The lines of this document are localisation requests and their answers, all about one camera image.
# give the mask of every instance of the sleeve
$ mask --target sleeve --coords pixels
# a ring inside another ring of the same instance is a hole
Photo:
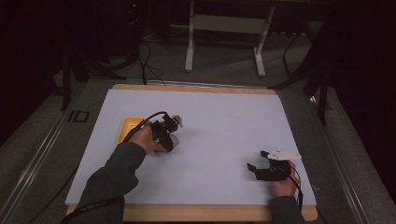
[[[134,189],[138,179],[136,169],[146,157],[146,151],[135,143],[118,144],[106,165],[97,170],[87,181],[77,208],[121,197]],[[69,223],[122,223],[123,201],[92,209],[74,217]]]
[[[270,201],[272,224],[303,224],[305,220],[294,197],[277,197]]]

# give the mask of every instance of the hand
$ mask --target hand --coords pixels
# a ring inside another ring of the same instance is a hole
[[[143,149],[145,149],[146,155],[153,151],[166,151],[163,145],[152,140],[152,132],[149,123],[146,123],[142,126],[142,128],[134,133],[128,142],[133,142],[141,146]]]
[[[289,161],[289,165],[292,168],[296,167],[296,165],[291,161]],[[299,183],[299,179],[296,178],[294,169],[291,169],[290,176],[296,181],[296,183]],[[272,190],[275,197],[294,196],[297,187],[289,178],[287,178],[281,181],[273,181]]]

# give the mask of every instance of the gray floor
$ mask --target gray floor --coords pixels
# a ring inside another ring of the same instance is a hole
[[[198,35],[201,37],[196,41],[190,73],[184,72],[185,34],[175,35],[171,43],[161,41],[156,35],[146,38],[150,46],[148,65],[156,76],[167,84],[185,82],[188,85],[205,83],[252,88],[265,88],[288,78],[280,56],[290,38],[283,35],[267,38],[263,54],[267,76],[258,77],[251,48],[255,36],[250,35],[237,42],[230,41],[230,38],[213,42],[207,41],[212,34]],[[288,54],[291,69],[298,66],[309,46],[309,41],[303,36],[296,41]],[[148,57],[149,49],[142,46],[141,55]],[[124,82],[141,82],[139,64],[118,73],[128,77]],[[146,73],[148,78],[155,77],[148,68]],[[64,116],[67,118],[71,110],[91,112],[87,123],[60,122],[62,127],[55,134],[56,141],[53,141],[40,172],[18,204],[10,223],[28,223],[78,166],[106,90],[114,83],[119,82],[92,71],[88,84],[74,82],[73,90],[78,97],[69,110],[61,112],[62,98],[52,95],[0,148],[0,202],[3,204],[37,149],[49,141],[47,134],[53,125]],[[315,106],[309,104],[300,91],[303,85],[304,81],[296,83],[280,91],[279,96],[285,103],[291,130],[315,189],[319,211],[329,223],[396,223],[395,205],[382,186],[334,90],[330,90],[328,99],[328,125],[322,126],[318,123]],[[295,106],[301,104],[309,104],[312,109],[294,111]],[[322,137],[312,137],[318,133]],[[67,191],[68,188],[63,190],[36,223],[60,222],[66,210],[64,200]],[[312,223],[323,221],[319,218]]]

